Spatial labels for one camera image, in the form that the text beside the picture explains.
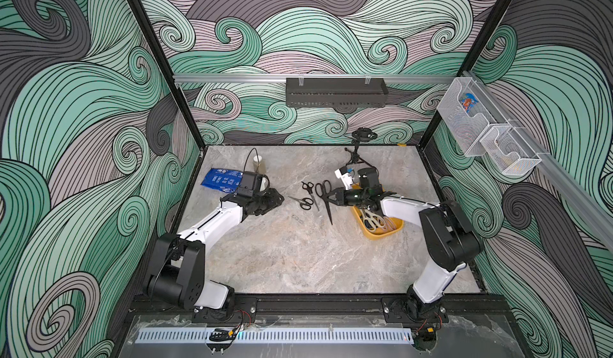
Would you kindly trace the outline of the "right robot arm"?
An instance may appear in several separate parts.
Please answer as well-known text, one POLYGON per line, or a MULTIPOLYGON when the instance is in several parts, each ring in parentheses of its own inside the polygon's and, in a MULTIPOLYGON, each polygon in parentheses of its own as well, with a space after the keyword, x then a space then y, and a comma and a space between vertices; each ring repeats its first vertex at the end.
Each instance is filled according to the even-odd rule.
POLYGON ((391 191, 342 187, 325 193, 322 199, 336 206, 354 206, 421 228, 429 259, 419 278, 408 289, 406 300, 406 311, 415 320, 438 309, 453 279, 484 249, 472 222, 453 200, 432 204, 391 191))

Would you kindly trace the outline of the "pink scissors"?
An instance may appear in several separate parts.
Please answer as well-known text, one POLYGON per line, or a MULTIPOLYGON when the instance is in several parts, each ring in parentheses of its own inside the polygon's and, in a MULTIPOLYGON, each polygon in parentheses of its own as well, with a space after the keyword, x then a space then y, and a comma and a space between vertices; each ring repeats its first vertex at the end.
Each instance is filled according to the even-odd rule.
POLYGON ((388 217, 383 218, 383 224, 384 224, 383 230, 385 232, 391 232, 397 229, 395 222, 388 217))

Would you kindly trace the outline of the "cream kitchen scissors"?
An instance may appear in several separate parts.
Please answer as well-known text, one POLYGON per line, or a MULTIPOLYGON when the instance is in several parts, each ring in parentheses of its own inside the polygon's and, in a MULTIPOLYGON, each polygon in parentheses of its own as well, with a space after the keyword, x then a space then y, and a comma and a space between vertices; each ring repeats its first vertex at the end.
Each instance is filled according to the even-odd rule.
POLYGON ((375 214, 367 209, 360 209, 359 212, 361 215, 362 224, 369 232, 374 233, 384 227, 382 216, 379 216, 378 214, 375 214))

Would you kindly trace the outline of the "large black scissors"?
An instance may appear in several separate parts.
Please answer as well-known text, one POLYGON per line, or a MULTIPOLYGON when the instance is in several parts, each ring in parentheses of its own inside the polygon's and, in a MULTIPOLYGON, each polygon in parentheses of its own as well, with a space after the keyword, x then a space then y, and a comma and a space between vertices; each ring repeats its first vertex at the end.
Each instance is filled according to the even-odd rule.
POLYGON ((325 205, 325 208, 326 208, 328 219, 330 220, 330 224, 333 225, 334 223, 333 223, 333 219, 332 219, 330 203, 329 203, 329 200, 328 200, 328 195, 330 195, 330 193, 332 191, 331 182, 326 179, 326 180, 324 180, 321 183, 315 184, 314 189, 315 189, 316 195, 318 195, 318 197, 322 201, 324 201, 324 205, 325 205))

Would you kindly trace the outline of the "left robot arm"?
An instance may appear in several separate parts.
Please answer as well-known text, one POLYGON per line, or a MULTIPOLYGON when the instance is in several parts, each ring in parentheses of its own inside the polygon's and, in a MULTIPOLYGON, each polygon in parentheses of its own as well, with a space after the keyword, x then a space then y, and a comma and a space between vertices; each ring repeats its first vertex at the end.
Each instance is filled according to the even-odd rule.
POLYGON ((149 259, 143 291, 151 299, 185 310, 230 308, 232 289, 206 278, 206 255, 247 217, 267 214, 283 203, 284 197, 274 188, 252 196, 228 194, 188 230, 161 235, 149 259))

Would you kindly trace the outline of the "yellow storage box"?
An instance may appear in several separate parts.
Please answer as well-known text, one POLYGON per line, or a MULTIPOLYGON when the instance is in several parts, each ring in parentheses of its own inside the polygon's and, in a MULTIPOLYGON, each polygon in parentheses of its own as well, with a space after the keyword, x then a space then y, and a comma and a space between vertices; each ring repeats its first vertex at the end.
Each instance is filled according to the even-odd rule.
POLYGON ((362 233, 371 240, 379 240, 399 232, 404 227, 400 219, 387 217, 382 212, 381 201, 391 192, 385 192, 381 186, 367 187, 365 190, 357 184, 351 185, 357 190, 358 204, 352 204, 351 210, 362 229, 362 233))

